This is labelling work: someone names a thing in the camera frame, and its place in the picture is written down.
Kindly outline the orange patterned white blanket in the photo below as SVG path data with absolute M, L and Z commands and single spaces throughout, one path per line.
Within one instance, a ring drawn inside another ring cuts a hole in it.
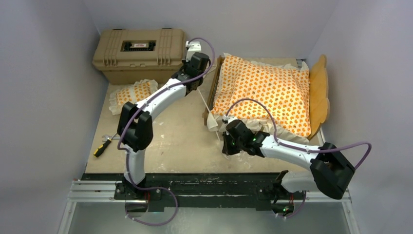
M 226 113 L 252 131 L 276 133 L 280 139 L 308 144 L 310 74 L 300 65 L 273 65 L 224 54 L 212 103 L 206 103 L 204 125 L 223 132 Z

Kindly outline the wooden pet bed frame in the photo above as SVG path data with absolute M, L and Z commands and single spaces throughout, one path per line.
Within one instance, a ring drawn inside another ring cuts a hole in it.
M 212 79 L 211 88 L 207 100 L 204 104 L 206 105 L 205 111 L 203 113 L 204 125 L 209 126 L 209 122 L 212 118 L 209 117 L 209 111 L 214 107 L 214 99 L 217 96 L 217 89 L 219 83 L 219 76 L 221 73 L 221 67 L 224 62 L 224 56 L 219 56 L 215 62 L 214 75 Z M 286 130 L 278 129 L 277 133 L 282 137 L 282 139 L 289 139 L 296 143 L 308 143 L 314 137 L 318 137 L 318 133 L 321 129 L 321 125 L 328 119 L 330 114 L 330 101 L 328 99 L 328 74 L 326 70 L 327 66 L 327 56 L 325 54 L 320 55 L 318 61 L 312 66 L 309 73 L 310 78 L 310 124 L 311 124 L 311 134 L 304 139 L 301 136 L 293 136 Z

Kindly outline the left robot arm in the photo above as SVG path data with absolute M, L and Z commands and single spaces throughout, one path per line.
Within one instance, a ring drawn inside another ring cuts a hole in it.
M 118 149 L 126 152 L 124 179 L 126 193 L 132 199 L 145 194 L 145 150 L 153 140 L 153 121 L 170 105 L 197 90 L 204 75 L 212 68 L 208 55 L 196 52 L 167 83 L 149 97 L 137 103 L 126 102 L 117 127 L 120 135 Z

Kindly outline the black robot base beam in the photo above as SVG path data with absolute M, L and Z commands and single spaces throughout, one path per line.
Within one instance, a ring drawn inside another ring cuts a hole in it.
M 293 211 L 304 192 L 281 186 L 280 173 L 147 173 L 135 188 L 122 174 L 84 173 L 83 181 L 113 181 L 114 200 L 143 201 L 150 212 L 165 208 L 254 208 Z

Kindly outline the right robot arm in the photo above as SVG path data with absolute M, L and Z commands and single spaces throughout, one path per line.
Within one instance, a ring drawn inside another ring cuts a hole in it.
M 234 155 L 244 151 L 251 156 L 275 158 L 298 165 L 310 171 L 317 189 L 332 199 L 342 199 L 356 171 L 331 143 L 312 146 L 275 140 L 269 133 L 252 132 L 241 120 L 226 120 L 224 123 L 223 154 Z

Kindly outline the small orange patterned pillow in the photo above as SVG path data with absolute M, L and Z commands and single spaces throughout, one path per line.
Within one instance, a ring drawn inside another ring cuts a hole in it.
M 157 90 L 158 83 L 150 79 L 143 79 L 125 87 L 118 87 L 113 91 L 109 91 L 109 111 L 114 116 L 119 115 L 123 105 L 127 102 L 137 103 L 148 98 Z

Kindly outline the tan plastic tool case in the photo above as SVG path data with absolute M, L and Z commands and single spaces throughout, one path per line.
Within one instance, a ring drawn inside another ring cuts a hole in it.
M 92 64 L 111 84 L 149 79 L 165 83 L 183 65 L 186 34 L 181 29 L 103 31 Z

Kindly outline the silver open-end wrench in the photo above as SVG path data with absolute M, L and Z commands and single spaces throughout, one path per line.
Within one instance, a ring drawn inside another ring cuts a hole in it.
M 108 141 L 108 140 L 119 140 L 120 139 L 120 136 L 118 135 L 118 134 L 116 134 L 116 135 L 113 135 L 113 136 L 111 136 L 111 135 L 103 135 L 102 136 L 102 142 L 106 142 L 106 141 Z

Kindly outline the yellow black screwdriver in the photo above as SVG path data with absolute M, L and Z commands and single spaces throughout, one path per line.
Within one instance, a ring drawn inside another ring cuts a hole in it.
M 100 157 L 105 150 L 107 149 L 107 147 L 112 143 L 112 140 L 108 140 L 106 142 L 103 142 L 93 153 L 93 156 L 98 158 Z

